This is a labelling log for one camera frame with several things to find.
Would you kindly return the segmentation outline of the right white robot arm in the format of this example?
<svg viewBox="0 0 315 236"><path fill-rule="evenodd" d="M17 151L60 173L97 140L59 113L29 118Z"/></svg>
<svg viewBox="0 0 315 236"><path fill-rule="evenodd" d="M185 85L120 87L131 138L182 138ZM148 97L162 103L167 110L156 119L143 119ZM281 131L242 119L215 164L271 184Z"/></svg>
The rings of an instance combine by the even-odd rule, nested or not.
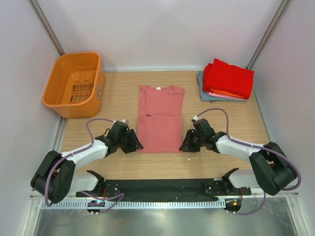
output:
<svg viewBox="0 0 315 236"><path fill-rule="evenodd" d="M219 154L237 157L252 167L252 170L236 169L221 183L226 194L232 195L241 187L259 187L275 196L280 191L288 191L289 185L298 178L297 170L276 143L251 144L233 139L225 132L216 133L204 118L192 122L194 129L187 131L179 151L199 152L205 147Z"/></svg>

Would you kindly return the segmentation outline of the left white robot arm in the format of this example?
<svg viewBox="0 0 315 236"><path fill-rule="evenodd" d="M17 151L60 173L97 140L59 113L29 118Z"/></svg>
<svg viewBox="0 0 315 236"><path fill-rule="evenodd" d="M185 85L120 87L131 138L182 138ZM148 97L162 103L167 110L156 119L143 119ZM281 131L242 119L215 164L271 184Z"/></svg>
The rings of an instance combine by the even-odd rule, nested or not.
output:
<svg viewBox="0 0 315 236"><path fill-rule="evenodd" d="M61 202L68 194L102 196L106 189L104 177L91 170L83 174L77 171L118 149L125 154L143 149L135 131L125 120L113 121L111 128L92 137L85 146L63 153L48 152L31 179L31 187L44 196L48 207Z"/></svg>

